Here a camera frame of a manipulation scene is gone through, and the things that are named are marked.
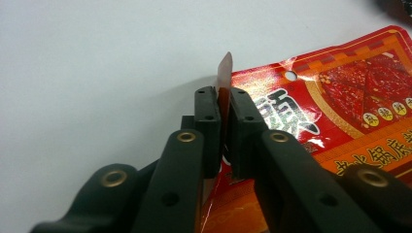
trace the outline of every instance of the hang hole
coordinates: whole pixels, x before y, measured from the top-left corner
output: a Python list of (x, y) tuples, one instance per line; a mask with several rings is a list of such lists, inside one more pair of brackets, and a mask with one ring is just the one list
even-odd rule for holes
[(296, 81), (297, 80), (297, 74), (294, 71), (287, 71), (285, 73), (285, 77), (289, 81)]

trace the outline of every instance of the white background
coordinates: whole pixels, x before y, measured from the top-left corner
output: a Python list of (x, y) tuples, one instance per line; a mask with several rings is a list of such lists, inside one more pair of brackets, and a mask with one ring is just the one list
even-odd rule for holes
[(227, 51), (239, 71), (411, 21), (400, 0), (0, 0), (0, 232), (159, 158)]

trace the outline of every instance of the red packaging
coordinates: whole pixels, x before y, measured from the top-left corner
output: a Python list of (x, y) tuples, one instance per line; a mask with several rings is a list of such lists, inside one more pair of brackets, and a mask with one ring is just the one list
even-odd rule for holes
[[(330, 172), (367, 163), (411, 185), (411, 45), (406, 31), (389, 26), (235, 72), (232, 85), (249, 92), (269, 128), (292, 133)], [(203, 216), (203, 232), (267, 230), (253, 181), (233, 180), (225, 161)]]

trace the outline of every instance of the plastic snack bag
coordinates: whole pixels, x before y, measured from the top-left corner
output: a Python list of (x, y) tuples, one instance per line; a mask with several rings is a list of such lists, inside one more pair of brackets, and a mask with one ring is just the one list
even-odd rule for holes
[[(389, 26), (342, 46), (232, 74), (271, 129), (292, 133), (325, 169), (370, 164), (412, 186), (412, 41)], [(254, 181), (223, 160), (202, 232), (268, 232)]]

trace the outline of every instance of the metal rivet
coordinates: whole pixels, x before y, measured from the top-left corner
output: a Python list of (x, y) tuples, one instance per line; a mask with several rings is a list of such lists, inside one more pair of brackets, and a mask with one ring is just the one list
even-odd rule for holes
[(283, 133), (272, 133), (270, 134), (270, 139), (277, 143), (285, 143), (289, 140), (289, 137)]
[(190, 132), (183, 132), (178, 135), (178, 140), (183, 143), (189, 143), (196, 139), (196, 135)]
[(360, 169), (358, 170), (358, 177), (372, 186), (385, 187), (389, 184), (388, 180), (372, 170)]
[(105, 187), (114, 187), (124, 183), (127, 179), (127, 174), (122, 170), (114, 170), (106, 173), (100, 180)]

